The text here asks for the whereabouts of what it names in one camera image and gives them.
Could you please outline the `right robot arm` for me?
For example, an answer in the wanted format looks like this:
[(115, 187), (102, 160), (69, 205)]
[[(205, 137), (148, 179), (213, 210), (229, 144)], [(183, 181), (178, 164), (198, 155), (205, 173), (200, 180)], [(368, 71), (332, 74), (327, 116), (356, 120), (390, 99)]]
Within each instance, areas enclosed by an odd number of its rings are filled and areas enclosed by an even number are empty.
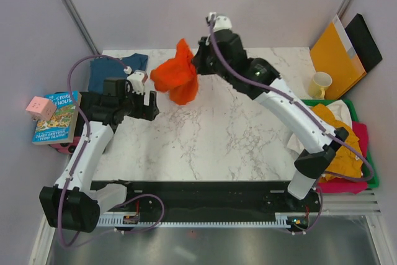
[(294, 162), (296, 172), (283, 200), (287, 209), (299, 211), (349, 133), (321, 120), (295, 96), (268, 61), (248, 57), (238, 34), (223, 29), (214, 36), (215, 45), (210, 37), (198, 41), (198, 51), (192, 59), (198, 74), (223, 78), (235, 90), (270, 110), (304, 146)]

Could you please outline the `orange t-shirt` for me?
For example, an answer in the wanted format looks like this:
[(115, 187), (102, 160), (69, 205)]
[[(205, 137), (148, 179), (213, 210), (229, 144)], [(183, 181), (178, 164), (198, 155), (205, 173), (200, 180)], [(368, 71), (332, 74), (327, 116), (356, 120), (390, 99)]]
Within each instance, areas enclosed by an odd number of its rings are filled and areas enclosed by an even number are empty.
[(152, 70), (151, 80), (157, 91), (168, 93), (172, 102), (183, 106), (192, 102), (199, 89), (198, 75), (192, 63), (193, 53), (184, 38), (176, 47), (174, 58)]

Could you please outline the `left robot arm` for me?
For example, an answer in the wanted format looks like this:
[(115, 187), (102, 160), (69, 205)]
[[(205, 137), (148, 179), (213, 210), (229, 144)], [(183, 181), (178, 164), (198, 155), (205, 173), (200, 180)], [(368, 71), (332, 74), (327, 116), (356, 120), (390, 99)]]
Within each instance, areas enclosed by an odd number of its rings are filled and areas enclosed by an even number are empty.
[(109, 183), (94, 191), (92, 178), (107, 145), (125, 117), (153, 121), (159, 114), (157, 93), (138, 92), (131, 81), (108, 78), (103, 94), (84, 92), (84, 128), (74, 153), (54, 186), (39, 194), (48, 224), (78, 232), (92, 232), (100, 216), (114, 207), (129, 211), (136, 196), (126, 186)]

